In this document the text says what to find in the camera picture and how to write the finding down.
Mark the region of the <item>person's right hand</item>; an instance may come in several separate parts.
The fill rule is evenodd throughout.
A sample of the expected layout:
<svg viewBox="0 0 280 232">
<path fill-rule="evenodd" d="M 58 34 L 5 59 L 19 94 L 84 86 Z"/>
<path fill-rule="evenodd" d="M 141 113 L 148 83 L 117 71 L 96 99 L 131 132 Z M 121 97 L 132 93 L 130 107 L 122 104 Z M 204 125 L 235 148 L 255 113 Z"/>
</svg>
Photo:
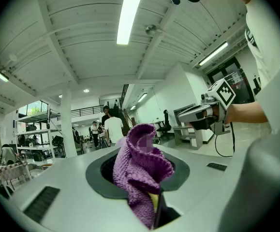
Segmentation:
<svg viewBox="0 0 280 232">
<path fill-rule="evenodd" d="M 215 104 L 215 105 L 207 108 L 205 111 L 203 111 L 203 116 L 219 118 L 219 105 Z"/>
</svg>

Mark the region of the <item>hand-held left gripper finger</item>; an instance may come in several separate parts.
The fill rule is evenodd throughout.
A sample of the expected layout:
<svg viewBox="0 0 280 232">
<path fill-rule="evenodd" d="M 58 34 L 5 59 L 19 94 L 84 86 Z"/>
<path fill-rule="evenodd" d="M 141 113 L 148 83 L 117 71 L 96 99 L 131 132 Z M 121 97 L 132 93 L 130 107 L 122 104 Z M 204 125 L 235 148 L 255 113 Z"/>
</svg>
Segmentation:
<svg viewBox="0 0 280 232">
<path fill-rule="evenodd" d="M 160 228 L 175 219 L 179 218 L 181 215 L 173 208 L 168 207 L 165 202 L 163 194 L 160 194 L 158 197 L 158 206 L 155 213 L 155 220 L 153 227 Z"/>
</svg>

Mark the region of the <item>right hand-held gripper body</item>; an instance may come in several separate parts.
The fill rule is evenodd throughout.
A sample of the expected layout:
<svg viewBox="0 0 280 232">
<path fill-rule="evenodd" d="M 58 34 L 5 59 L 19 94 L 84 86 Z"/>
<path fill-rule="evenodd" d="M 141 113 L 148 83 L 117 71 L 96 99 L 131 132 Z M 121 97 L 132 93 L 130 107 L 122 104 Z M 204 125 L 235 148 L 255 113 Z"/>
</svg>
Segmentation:
<svg viewBox="0 0 280 232">
<path fill-rule="evenodd" d="M 236 97 L 235 92 L 232 90 L 228 82 L 223 78 L 215 82 L 205 93 L 201 94 L 201 102 L 199 105 L 185 109 L 177 115 L 179 122 L 190 123 L 193 121 L 202 120 L 203 111 L 207 108 L 218 104 L 219 105 L 219 118 L 215 118 L 215 123 L 211 125 L 211 131 L 215 135 L 222 135 L 229 133 L 226 130 L 225 118 L 227 109 Z"/>
</svg>

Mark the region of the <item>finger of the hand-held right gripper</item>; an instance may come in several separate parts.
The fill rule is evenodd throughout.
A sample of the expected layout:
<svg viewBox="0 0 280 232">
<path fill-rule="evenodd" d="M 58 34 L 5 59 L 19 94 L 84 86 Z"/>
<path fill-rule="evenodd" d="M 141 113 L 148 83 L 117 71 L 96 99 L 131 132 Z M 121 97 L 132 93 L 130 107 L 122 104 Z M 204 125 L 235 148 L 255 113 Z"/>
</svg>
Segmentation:
<svg viewBox="0 0 280 232">
<path fill-rule="evenodd" d="M 215 118 L 213 116 L 205 117 L 202 120 L 190 122 L 190 125 L 195 130 L 211 130 L 211 125 L 215 123 Z"/>
</svg>

